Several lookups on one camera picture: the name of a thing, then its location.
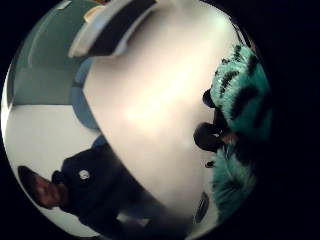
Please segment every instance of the man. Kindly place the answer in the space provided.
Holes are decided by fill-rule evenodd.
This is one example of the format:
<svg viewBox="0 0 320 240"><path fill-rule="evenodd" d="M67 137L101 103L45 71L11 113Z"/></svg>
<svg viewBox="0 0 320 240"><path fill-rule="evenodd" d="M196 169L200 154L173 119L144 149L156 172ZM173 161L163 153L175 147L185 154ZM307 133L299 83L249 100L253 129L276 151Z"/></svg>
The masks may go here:
<svg viewBox="0 0 320 240"><path fill-rule="evenodd" d="M164 228L157 224L156 219L170 214L163 214L165 208L131 176L108 144L65 159L61 171L52 174L52 181L26 166L19 166L18 174L23 187L39 206L59 207L108 238L150 239L157 237L159 229L164 233L177 231L175 220ZM122 223L117 219L120 211L144 215L151 219L150 223L144 228L137 223ZM173 239L180 239L180 235L173 235Z"/></svg>

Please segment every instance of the black hair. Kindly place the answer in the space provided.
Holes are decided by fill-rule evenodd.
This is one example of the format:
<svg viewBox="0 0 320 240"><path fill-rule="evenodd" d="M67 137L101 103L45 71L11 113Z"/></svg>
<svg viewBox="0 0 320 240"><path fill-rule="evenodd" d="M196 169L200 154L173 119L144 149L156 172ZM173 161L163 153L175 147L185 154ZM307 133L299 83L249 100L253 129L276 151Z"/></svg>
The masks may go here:
<svg viewBox="0 0 320 240"><path fill-rule="evenodd" d="M19 166L18 167L18 176L19 176L20 182L21 182L23 188L28 193L28 195L31 197L31 199L40 207L50 209L47 206L43 205L36 196L35 177L37 175L38 175L37 173L35 173L34 171L32 171L30 168L28 168L26 166Z"/></svg>

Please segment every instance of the teal fur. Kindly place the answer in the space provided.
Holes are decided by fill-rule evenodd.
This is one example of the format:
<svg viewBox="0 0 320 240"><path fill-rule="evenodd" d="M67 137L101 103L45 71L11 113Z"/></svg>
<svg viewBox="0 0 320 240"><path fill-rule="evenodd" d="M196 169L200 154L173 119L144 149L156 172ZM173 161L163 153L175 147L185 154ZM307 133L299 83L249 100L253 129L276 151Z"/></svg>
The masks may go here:
<svg viewBox="0 0 320 240"><path fill-rule="evenodd" d="M244 166L237 160L232 145L220 148L213 160L213 198L218 208L218 223L221 223L248 197L256 178L250 165Z"/></svg>
<svg viewBox="0 0 320 240"><path fill-rule="evenodd" d="M230 62L221 63L218 66L217 74L214 77L211 85L211 98L214 104L217 107L220 107L220 110L223 113L224 118L226 119L230 129L233 132L243 133L249 139L256 141L266 140L269 137L272 118L271 110L268 111L266 117L263 119L263 122L259 128L254 128L253 122L257 114L257 109L260 106L264 94L270 91L268 80L260 62L258 62L253 75L250 77L247 74L247 64L249 57L255 54L251 51L250 48L246 46L241 46L242 48L239 54L240 61L235 61L233 60L235 47L236 46L234 46L231 54L227 58L228 60L230 60ZM226 88L223 97L220 98L221 83L223 77L229 71L239 71L240 73L229 82L229 85ZM248 102L248 104L246 105L239 117L232 120L231 108L233 105L233 101L239 93L239 91L242 88L247 87L249 85L254 85L257 88L259 94L257 97L251 99Z"/></svg>

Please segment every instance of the white table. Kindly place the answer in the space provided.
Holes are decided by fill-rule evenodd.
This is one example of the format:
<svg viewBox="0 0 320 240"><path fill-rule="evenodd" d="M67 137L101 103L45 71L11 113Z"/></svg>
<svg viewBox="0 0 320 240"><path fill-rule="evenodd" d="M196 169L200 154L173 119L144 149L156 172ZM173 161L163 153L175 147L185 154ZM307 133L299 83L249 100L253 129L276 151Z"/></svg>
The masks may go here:
<svg viewBox="0 0 320 240"><path fill-rule="evenodd" d="M234 43L234 29L220 10L199 1L161 1L125 54L94 59L84 87L124 165L183 216L195 214L203 191L204 164L193 132L212 121L213 111L202 94Z"/></svg>

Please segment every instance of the badge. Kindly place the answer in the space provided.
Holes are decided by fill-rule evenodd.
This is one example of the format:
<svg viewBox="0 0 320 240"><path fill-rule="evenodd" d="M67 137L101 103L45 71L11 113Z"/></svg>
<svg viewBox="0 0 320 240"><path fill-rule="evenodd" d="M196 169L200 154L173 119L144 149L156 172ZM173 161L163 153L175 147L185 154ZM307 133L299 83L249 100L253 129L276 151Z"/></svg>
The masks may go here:
<svg viewBox="0 0 320 240"><path fill-rule="evenodd" d="M81 170L79 172L79 176L82 180L86 180L86 179L90 178L90 173L87 170Z"/></svg>

